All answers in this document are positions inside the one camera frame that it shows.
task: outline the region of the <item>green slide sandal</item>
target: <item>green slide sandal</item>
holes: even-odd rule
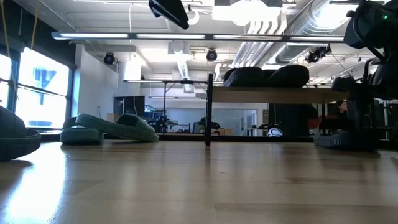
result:
[[[64,145],[97,145],[103,142],[103,135],[95,128],[77,127],[76,117],[74,117],[65,120],[60,142]]]
[[[124,114],[120,116],[116,124],[87,114],[79,114],[76,119],[76,124],[86,128],[95,128],[104,133],[125,139],[145,142],[159,141],[159,136],[156,135],[153,127],[133,114]]]
[[[40,147],[40,134],[27,129],[23,120],[0,106],[0,162],[26,156]]]

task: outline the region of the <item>shelf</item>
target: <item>shelf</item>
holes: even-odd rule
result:
[[[215,103],[330,103],[347,99],[348,94],[326,88],[213,87]]]

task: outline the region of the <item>window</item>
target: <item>window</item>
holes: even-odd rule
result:
[[[0,106],[7,108],[9,80],[11,76],[11,59],[0,55]]]
[[[66,116],[70,69],[25,48],[18,76],[16,115],[31,128],[61,128]]]

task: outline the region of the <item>security camera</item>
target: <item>security camera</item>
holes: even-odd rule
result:
[[[217,60],[216,50],[215,49],[209,49],[209,52],[207,53],[206,59],[209,62],[214,62],[215,60]]]
[[[104,58],[104,63],[107,65],[114,65],[116,63],[116,58],[114,57],[114,52],[107,52]]]

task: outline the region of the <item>wooden floor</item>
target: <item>wooden floor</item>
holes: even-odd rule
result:
[[[312,144],[43,144],[0,163],[0,223],[398,223],[398,157]]]

